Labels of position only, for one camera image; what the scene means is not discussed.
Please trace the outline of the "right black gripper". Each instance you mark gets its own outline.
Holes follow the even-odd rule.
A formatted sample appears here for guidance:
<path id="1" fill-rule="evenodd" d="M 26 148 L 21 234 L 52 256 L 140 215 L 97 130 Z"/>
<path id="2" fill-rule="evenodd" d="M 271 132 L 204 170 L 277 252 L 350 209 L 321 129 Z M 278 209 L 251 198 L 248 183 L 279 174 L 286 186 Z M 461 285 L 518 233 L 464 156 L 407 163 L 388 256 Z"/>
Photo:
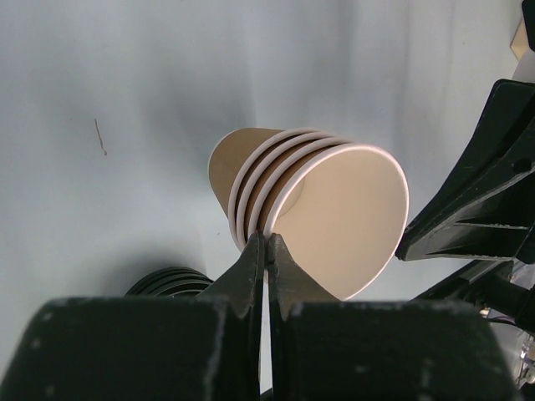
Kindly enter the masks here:
<path id="1" fill-rule="evenodd" d="M 511 282 L 519 261 L 534 261 L 532 83 L 494 83 L 471 140 L 442 187 L 406 227 L 395 255 L 403 261 L 479 259 L 416 298 L 489 307 L 534 333 L 534 289 Z"/>

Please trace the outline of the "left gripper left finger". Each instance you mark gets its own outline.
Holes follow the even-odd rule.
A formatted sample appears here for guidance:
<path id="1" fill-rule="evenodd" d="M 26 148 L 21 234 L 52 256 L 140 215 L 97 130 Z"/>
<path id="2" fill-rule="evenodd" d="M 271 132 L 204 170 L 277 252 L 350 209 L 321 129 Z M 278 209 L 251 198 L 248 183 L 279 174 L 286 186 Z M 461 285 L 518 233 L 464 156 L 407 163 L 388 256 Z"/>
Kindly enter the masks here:
<path id="1" fill-rule="evenodd" d="M 255 232 L 238 260 L 197 298 L 216 313 L 214 344 L 203 374 L 206 400 L 260 399 L 264 235 Z"/>

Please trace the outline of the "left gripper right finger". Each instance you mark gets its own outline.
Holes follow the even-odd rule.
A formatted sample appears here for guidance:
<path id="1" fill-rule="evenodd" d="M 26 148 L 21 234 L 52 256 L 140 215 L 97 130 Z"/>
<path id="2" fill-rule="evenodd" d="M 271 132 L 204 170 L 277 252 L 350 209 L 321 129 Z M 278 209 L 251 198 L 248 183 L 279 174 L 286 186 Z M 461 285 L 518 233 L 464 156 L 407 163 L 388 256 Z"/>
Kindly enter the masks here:
<path id="1" fill-rule="evenodd" d="M 292 257 L 283 237 L 267 242 L 273 398 L 332 400 L 332 353 L 339 328 L 328 315 L 340 305 Z"/>

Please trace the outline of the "stack of brown paper cups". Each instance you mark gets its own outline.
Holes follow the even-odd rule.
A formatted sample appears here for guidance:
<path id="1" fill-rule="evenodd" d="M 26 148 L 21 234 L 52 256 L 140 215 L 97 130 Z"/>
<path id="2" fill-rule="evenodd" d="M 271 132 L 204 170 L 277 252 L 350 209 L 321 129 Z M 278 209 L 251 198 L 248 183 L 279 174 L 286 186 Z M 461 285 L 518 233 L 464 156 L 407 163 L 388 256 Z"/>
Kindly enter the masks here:
<path id="1" fill-rule="evenodd" d="M 208 176 L 237 248 L 282 237 L 323 289 L 348 300 L 390 262 L 405 230 L 405 172 L 386 150 L 312 128 L 244 128 L 219 140 Z"/>

